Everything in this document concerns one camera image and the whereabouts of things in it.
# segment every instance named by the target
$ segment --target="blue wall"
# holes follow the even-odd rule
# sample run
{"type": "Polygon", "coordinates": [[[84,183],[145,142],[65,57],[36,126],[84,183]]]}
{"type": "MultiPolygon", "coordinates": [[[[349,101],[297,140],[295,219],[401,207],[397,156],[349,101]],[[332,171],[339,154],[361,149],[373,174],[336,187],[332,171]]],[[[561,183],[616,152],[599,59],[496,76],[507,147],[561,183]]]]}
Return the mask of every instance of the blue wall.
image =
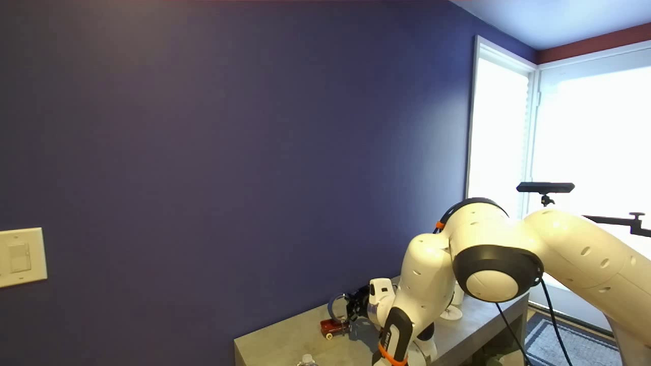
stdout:
{"type": "Polygon", "coordinates": [[[0,4],[2,366],[232,364],[232,340],[397,274],[462,197],[472,36],[441,2],[0,4]]]}

